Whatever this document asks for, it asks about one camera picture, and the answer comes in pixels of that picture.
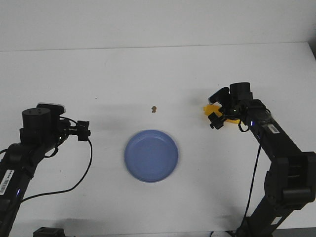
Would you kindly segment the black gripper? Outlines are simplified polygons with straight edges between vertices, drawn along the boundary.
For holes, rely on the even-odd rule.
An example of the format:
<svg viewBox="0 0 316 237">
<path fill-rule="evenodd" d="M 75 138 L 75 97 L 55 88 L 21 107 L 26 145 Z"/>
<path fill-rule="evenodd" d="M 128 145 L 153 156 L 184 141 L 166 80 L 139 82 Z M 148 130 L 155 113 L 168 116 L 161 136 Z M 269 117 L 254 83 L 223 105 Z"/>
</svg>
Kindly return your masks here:
<svg viewBox="0 0 316 237">
<path fill-rule="evenodd" d="M 219 111 L 223 114 L 222 116 L 218 117 L 215 113 L 212 113 L 208 116 L 208 119 L 210 120 L 210 127 L 220 129 L 224 126 L 224 122 L 226 119 L 239 119 L 240 120 L 240 106 L 238 103 L 240 102 L 239 95 L 231 95 L 230 94 L 230 100 L 225 103 L 224 105 L 221 105 Z M 241 129 L 241 120 L 238 123 L 238 128 Z"/>
<path fill-rule="evenodd" d="M 59 120 L 59 129 L 63 134 L 65 139 L 69 137 L 69 135 L 77 136 L 79 141 L 88 141 L 91 135 L 91 131 L 89 130 L 89 121 L 74 121 L 70 118 L 61 118 Z"/>
</svg>

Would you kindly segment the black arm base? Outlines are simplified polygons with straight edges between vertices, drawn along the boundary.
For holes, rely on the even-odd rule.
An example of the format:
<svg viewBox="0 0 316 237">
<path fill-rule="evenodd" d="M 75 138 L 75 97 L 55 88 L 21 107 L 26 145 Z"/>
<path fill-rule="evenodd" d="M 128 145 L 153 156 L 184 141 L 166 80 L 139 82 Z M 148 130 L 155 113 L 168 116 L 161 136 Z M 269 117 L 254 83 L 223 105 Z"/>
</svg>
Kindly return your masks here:
<svg viewBox="0 0 316 237">
<path fill-rule="evenodd" d="M 65 237 L 64 229 L 41 227 L 33 232 L 33 237 Z"/>
</svg>

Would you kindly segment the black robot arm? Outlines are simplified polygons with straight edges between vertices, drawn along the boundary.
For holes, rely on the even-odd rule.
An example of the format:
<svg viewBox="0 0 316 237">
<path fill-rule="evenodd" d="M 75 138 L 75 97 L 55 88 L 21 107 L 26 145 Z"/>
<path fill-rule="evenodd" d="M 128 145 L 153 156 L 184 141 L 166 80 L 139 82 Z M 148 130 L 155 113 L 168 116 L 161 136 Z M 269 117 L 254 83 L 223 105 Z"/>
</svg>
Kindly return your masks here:
<svg viewBox="0 0 316 237">
<path fill-rule="evenodd" d="M 275 121 L 271 111 L 254 99 L 248 82 L 223 87 L 208 98 L 220 104 L 208 119 L 220 129 L 227 120 L 247 126 L 271 161 L 264 182 L 264 196 L 251 216 L 244 216 L 236 237 L 271 237 L 295 210 L 316 199 L 316 154 L 303 152 Z"/>
<path fill-rule="evenodd" d="M 9 236 L 29 182 L 38 164 L 55 156 L 70 135 L 89 141 L 89 122 L 63 117 L 62 105 L 39 103 L 22 112 L 20 142 L 1 151 L 0 161 L 0 235 Z"/>
</svg>

